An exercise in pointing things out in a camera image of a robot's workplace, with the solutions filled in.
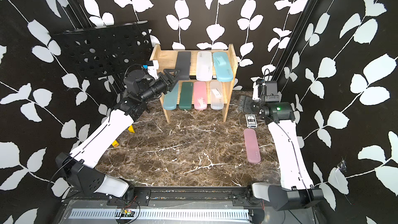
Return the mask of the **dark grey pencil case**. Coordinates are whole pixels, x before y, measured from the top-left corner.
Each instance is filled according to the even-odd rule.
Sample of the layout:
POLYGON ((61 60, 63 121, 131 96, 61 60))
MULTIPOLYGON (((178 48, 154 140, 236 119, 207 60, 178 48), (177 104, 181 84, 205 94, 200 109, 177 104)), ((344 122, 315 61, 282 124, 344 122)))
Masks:
POLYGON ((175 69, 179 70, 179 80, 190 79, 190 66, 191 66, 191 52, 190 51, 179 51, 177 54, 177 60, 175 69))

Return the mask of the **white pencil case top shelf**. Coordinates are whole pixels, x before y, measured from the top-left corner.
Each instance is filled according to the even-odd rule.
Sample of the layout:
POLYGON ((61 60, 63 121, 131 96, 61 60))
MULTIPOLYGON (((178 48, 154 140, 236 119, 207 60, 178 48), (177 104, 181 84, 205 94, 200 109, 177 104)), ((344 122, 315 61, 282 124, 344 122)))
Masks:
POLYGON ((207 82, 212 80, 212 53, 200 51, 197 54, 196 78, 199 81, 207 82))

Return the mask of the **light blue pencil case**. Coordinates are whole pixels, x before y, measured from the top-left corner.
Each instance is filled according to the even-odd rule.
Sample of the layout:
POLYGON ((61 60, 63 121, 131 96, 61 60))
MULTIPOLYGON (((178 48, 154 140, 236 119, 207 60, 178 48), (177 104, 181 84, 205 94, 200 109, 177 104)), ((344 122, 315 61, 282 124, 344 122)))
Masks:
POLYGON ((212 56, 217 80, 222 83, 231 82, 233 80, 233 71, 227 53, 214 52, 212 56))

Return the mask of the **pink pencil case top shelf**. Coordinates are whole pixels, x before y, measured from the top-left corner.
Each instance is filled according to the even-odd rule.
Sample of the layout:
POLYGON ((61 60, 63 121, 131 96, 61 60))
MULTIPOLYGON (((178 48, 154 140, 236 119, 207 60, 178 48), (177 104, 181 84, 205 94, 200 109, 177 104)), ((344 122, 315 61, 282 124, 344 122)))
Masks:
POLYGON ((254 129, 244 130, 244 140, 247 153, 247 160, 250 163, 256 164, 261 162, 261 155, 257 135, 254 129))

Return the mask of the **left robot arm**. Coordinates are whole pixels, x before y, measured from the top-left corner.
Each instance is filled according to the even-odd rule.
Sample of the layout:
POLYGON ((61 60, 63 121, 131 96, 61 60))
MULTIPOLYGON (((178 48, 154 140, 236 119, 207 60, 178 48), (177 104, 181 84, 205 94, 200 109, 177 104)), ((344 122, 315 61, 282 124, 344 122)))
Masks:
POLYGON ((147 102, 171 92, 181 78, 178 69, 164 69, 157 78, 144 68, 125 74, 123 98, 84 142, 70 153, 62 152, 57 156, 59 169, 55 174, 86 196, 101 193, 122 198, 130 188, 129 183, 106 175, 95 167, 119 135, 148 110, 147 102))

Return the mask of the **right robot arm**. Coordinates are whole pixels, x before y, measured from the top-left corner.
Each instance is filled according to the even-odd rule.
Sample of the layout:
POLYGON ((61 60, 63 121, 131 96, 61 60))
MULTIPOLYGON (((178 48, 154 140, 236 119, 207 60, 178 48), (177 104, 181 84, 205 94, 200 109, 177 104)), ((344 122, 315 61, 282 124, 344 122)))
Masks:
POLYGON ((280 166, 280 185, 257 182, 251 194, 268 202, 276 211, 310 208, 324 200, 323 192, 315 187, 300 151, 293 109, 286 102, 260 102, 240 96, 238 110, 268 120, 267 125, 280 166))

